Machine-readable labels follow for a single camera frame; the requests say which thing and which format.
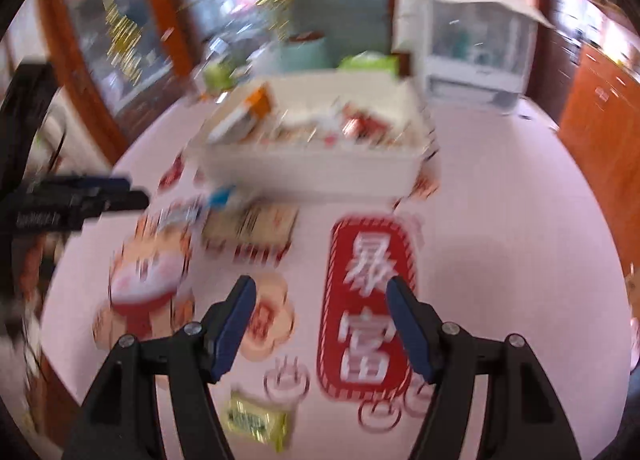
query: wooden cabinet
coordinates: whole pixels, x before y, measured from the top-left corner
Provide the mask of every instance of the wooden cabinet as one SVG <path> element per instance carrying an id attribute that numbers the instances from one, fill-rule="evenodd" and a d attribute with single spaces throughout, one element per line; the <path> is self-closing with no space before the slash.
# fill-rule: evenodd
<path id="1" fill-rule="evenodd" d="M 640 84 L 589 45 L 558 133 L 609 225 L 625 274 L 640 265 Z"/>

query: clutter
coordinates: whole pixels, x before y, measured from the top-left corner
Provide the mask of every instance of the clutter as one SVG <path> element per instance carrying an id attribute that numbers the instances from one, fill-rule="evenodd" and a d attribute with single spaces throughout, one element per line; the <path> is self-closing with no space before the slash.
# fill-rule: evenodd
<path id="1" fill-rule="evenodd" d="M 184 154 L 209 183 L 273 198 L 397 199 L 430 151 L 428 117 L 412 83 L 389 72 L 273 76 L 231 91 Z"/>
<path id="2" fill-rule="evenodd" d="M 222 420 L 228 430 L 256 442 L 269 444 L 277 452 L 281 452 L 289 439 L 292 413 L 233 391 Z"/>

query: label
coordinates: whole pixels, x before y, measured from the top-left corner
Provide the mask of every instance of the label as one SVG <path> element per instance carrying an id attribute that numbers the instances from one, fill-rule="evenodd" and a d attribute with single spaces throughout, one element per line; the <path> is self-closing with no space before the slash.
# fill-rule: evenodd
<path id="1" fill-rule="evenodd" d="M 17 229 L 55 229 L 60 226 L 62 216 L 56 211 L 18 212 L 15 219 Z"/>
<path id="2" fill-rule="evenodd" d="M 318 378 L 337 400 L 393 400 L 412 372 L 386 307 L 386 284 L 415 290 L 406 231 L 391 217 L 347 217 L 334 226 L 322 304 Z"/>

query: snack package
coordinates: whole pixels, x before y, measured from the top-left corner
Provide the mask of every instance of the snack package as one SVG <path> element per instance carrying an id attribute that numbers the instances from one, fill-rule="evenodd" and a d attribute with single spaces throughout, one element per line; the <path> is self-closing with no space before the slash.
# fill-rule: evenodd
<path id="1" fill-rule="evenodd" d="M 196 223 L 202 212 L 202 205 L 199 201 L 183 206 L 172 206 L 163 209 L 158 219 L 158 231 L 162 231 L 168 226 L 178 225 L 188 227 Z"/>
<path id="2" fill-rule="evenodd" d="M 347 103 L 342 109 L 342 118 L 344 119 L 342 132 L 346 138 L 371 146 L 379 145 L 392 131 L 388 122 L 367 110 L 357 109 L 351 103 Z"/>
<path id="3" fill-rule="evenodd" d="M 202 236 L 210 241 L 284 247 L 297 216 L 298 208 L 290 204 L 255 204 L 244 211 L 212 209 Z"/>
<path id="4" fill-rule="evenodd" d="M 292 414 L 234 390 L 222 421 L 229 431 L 252 438 L 256 442 L 270 444 L 277 452 L 281 452 L 287 445 Z"/>
<path id="5" fill-rule="evenodd" d="M 252 132 L 271 115 L 271 103 L 268 88 L 261 86 L 221 120 L 211 130 L 207 140 L 214 144 L 236 144 L 248 140 Z"/>
<path id="6" fill-rule="evenodd" d="M 355 56 L 346 57 L 338 66 L 339 70 L 385 70 L 392 75 L 399 75 L 400 63 L 398 56 L 383 55 L 377 52 L 363 52 Z"/>

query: clear plastic container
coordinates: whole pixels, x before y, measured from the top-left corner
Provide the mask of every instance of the clear plastic container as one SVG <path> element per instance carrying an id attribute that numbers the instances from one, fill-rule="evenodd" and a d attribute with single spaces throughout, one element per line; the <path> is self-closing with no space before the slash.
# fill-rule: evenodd
<path id="1" fill-rule="evenodd" d="M 523 74 L 534 21 L 498 3 L 433 2 L 433 54 Z"/>

